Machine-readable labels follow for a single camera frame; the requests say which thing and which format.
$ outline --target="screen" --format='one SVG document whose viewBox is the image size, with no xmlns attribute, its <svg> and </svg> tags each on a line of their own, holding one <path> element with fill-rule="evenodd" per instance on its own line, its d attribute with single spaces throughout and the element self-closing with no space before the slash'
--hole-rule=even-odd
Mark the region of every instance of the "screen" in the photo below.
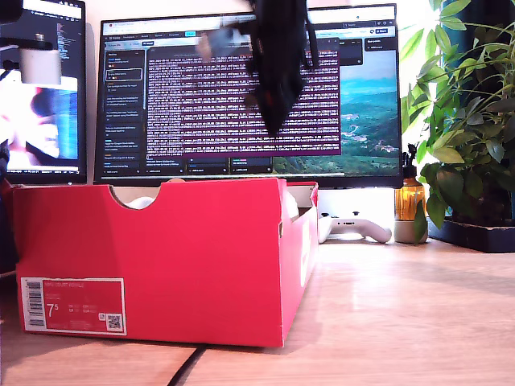
<svg viewBox="0 0 515 386">
<path fill-rule="evenodd" d="M 8 140 L 11 183 L 85 183 L 85 22 L 83 2 L 24 0 L 23 15 L 0 26 L 5 38 L 59 49 L 61 84 L 22 84 L 19 71 L 0 81 L 0 142 Z M 19 62 L 19 51 L 0 52 Z"/>
<path fill-rule="evenodd" d="M 200 36 L 248 14 L 101 24 L 95 182 L 278 176 L 321 187 L 398 187 L 401 128 L 395 5 L 311 9 L 319 68 L 277 138 L 245 95 L 249 36 L 204 62 Z M 307 57 L 311 53 L 306 46 Z"/>
</svg>

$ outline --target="box cutout handle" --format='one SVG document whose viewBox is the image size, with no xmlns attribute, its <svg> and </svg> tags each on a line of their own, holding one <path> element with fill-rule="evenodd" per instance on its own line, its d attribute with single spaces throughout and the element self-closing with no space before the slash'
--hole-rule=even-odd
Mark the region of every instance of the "box cutout handle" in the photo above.
<svg viewBox="0 0 515 386">
<path fill-rule="evenodd" d="M 185 183 L 183 179 L 171 179 L 166 183 Z M 113 199 L 122 207 L 141 211 L 158 199 L 161 186 L 153 187 L 114 187 L 109 185 Z"/>
</svg>

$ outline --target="qr code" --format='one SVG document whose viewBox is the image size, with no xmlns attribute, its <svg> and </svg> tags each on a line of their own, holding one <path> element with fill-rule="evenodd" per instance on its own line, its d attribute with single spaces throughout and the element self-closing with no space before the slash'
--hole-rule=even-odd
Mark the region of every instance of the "qr code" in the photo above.
<svg viewBox="0 0 515 386">
<path fill-rule="evenodd" d="M 122 315 L 121 314 L 106 314 L 107 331 L 122 332 Z"/>
</svg>

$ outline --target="red shoe box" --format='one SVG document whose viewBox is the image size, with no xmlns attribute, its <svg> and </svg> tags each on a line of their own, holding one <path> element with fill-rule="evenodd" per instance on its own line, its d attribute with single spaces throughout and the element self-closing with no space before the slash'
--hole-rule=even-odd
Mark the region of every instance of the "red shoe box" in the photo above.
<svg viewBox="0 0 515 386">
<path fill-rule="evenodd" d="M 108 185 L 15 188 L 22 327 L 282 347 L 317 257 L 317 195 L 275 178 L 169 182 L 133 209 Z"/>
</svg>

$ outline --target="landscape wallpaper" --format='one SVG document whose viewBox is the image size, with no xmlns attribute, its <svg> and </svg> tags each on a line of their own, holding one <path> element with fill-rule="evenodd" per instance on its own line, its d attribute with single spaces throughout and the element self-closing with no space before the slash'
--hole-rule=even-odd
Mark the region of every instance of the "landscape wallpaper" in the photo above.
<svg viewBox="0 0 515 386">
<path fill-rule="evenodd" d="M 399 173 L 395 51 L 365 52 L 362 66 L 340 68 L 341 155 L 274 157 L 279 174 Z"/>
</svg>

